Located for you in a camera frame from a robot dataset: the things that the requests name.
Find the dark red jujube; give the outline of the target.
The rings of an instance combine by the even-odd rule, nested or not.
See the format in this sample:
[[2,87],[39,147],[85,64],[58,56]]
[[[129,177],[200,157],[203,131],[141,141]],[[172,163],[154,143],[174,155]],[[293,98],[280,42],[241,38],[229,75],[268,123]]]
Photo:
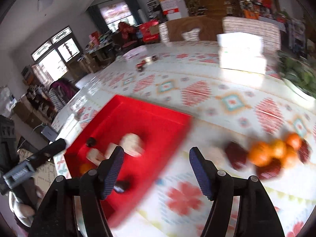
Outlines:
[[302,144],[298,150],[299,159],[303,164],[306,164],[309,162],[311,157],[311,148],[309,143],[306,141],[306,139],[302,140]]
[[260,180],[276,178],[280,175],[281,166],[281,161],[279,159],[273,158],[268,165],[257,167],[256,175]]
[[236,142],[229,142],[224,148],[227,159],[232,168],[235,170],[243,170],[246,166],[247,152]]

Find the orange mandarin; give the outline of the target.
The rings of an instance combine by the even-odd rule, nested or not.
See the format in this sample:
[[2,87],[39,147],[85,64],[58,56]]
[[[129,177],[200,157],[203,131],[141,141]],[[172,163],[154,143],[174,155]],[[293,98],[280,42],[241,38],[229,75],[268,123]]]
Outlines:
[[83,176],[86,172],[88,172],[91,169],[94,169],[94,166],[92,166],[91,164],[81,164],[79,168],[81,176]]
[[285,143],[297,151],[302,146],[302,139],[297,133],[292,132],[285,138]]
[[257,167],[268,165],[271,160],[271,147],[265,142],[256,142],[248,152],[248,160]]
[[292,168],[299,162],[297,151],[292,146],[286,146],[285,154],[281,158],[283,168]]

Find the yellowish mandarin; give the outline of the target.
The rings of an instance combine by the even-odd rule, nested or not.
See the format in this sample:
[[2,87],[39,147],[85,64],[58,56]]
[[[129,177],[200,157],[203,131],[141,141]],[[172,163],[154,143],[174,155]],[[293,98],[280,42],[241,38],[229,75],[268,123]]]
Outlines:
[[287,146],[284,141],[281,139],[274,139],[270,143],[271,148],[271,156],[276,159],[282,159],[286,152],[287,152]]

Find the small white cake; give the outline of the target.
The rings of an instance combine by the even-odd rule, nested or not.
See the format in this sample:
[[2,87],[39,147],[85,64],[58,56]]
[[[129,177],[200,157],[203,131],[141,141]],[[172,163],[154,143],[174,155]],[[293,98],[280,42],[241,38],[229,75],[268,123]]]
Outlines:
[[217,167],[220,167],[226,162],[223,150],[218,147],[209,147],[206,151],[204,151],[204,157],[205,159],[212,161]]

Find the orange mandarin back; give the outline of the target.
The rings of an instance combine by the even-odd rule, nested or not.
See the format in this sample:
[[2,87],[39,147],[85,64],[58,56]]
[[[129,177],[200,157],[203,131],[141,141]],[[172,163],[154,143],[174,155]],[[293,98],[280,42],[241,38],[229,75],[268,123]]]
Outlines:
[[302,146],[302,139],[297,133],[292,132],[285,138],[285,143],[297,151]]

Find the large white puffed cake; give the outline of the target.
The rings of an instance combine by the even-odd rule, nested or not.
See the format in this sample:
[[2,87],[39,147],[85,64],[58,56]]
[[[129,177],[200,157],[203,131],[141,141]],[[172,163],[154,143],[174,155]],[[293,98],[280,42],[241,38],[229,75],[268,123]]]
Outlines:
[[120,140],[124,152],[132,157],[140,157],[144,153],[143,141],[134,133],[128,133]]

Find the dark cherry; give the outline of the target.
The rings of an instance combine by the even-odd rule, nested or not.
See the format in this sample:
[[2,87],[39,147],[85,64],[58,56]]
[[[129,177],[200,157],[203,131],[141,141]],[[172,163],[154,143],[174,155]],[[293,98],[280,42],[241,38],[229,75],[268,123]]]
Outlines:
[[96,139],[93,138],[93,137],[89,137],[87,140],[86,140],[86,146],[89,147],[89,148],[92,148],[96,145]]

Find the patterned tablecloth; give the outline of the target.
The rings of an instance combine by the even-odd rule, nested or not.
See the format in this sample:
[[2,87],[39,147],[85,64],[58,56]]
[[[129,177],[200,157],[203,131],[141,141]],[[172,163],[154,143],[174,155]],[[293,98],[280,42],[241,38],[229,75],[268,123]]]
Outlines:
[[[193,115],[192,127],[165,170],[114,236],[200,236],[211,203],[199,188],[189,163],[197,146],[222,150],[235,141],[244,148],[257,140],[271,141],[298,133],[315,153],[315,105],[308,105],[274,73],[220,68],[218,46],[212,42],[173,42],[137,48],[103,71],[81,81],[82,89],[53,121],[53,128],[73,142],[97,112],[116,94],[145,100]],[[138,72],[145,57],[156,62]],[[228,160],[220,167],[247,178],[254,168],[234,170]]]

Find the red tray box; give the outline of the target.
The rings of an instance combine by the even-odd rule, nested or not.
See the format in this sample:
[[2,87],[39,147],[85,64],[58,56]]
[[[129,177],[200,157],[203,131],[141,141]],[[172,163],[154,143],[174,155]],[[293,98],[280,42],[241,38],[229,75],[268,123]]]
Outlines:
[[113,145],[123,147],[118,180],[128,182],[129,188],[122,194],[111,192],[101,203],[110,227],[118,227],[140,203],[185,139],[191,121],[186,113],[115,95],[67,148],[70,175],[80,177],[85,169],[96,167],[87,158],[88,139],[95,139],[94,148],[105,157]]

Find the white plate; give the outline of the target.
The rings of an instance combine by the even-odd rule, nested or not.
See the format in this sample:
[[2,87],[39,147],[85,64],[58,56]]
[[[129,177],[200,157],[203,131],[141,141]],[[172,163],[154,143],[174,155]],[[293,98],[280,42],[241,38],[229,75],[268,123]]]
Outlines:
[[301,99],[303,99],[305,102],[307,102],[308,105],[312,105],[312,106],[315,105],[315,98],[314,97],[304,93],[300,88],[295,86],[290,80],[287,80],[285,78],[282,78],[282,80],[287,87],[289,87]]

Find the green leafy vegetables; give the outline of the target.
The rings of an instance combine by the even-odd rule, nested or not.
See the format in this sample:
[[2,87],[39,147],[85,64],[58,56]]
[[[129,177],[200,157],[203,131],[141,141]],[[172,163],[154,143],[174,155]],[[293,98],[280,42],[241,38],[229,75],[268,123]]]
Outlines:
[[310,64],[281,50],[277,51],[277,57],[279,76],[289,80],[304,94],[315,98],[315,70]]

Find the white tissue box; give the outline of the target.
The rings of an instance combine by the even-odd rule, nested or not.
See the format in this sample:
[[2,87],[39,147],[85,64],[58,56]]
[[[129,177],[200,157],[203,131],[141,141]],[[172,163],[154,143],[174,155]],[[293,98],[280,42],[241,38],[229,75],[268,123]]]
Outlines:
[[223,69],[265,74],[267,59],[263,55],[263,38],[234,32],[217,35],[218,59]]

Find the small dark objects on table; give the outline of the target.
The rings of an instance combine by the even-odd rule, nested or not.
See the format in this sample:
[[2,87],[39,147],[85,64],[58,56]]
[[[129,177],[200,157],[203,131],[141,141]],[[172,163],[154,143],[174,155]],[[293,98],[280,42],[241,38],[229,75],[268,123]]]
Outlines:
[[157,55],[152,55],[152,56],[148,56],[145,57],[140,63],[138,63],[135,68],[138,72],[142,72],[145,70],[147,65],[150,65],[153,62],[156,62],[158,60],[158,56]]

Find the white patterned chair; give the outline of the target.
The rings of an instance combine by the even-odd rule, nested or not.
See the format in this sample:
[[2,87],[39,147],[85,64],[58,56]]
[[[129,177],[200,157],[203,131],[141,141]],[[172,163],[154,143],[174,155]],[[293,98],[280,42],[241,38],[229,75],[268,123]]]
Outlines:
[[242,32],[261,37],[265,54],[273,55],[281,50],[281,33],[272,23],[229,16],[222,19],[222,27],[224,33]]

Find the brown chair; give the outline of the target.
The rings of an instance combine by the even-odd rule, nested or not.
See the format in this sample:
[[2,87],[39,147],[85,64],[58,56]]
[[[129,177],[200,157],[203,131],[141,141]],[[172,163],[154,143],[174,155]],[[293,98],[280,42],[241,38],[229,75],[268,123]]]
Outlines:
[[217,41],[223,33],[222,22],[208,16],[194,16],[169,20],[159,24],[161,42]]

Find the red wall calendar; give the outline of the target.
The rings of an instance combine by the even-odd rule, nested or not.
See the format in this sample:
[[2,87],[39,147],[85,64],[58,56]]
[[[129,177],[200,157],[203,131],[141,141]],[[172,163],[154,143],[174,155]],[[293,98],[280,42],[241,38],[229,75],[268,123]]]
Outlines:
[[164,15],[179,12],[176,0],[159,0]]

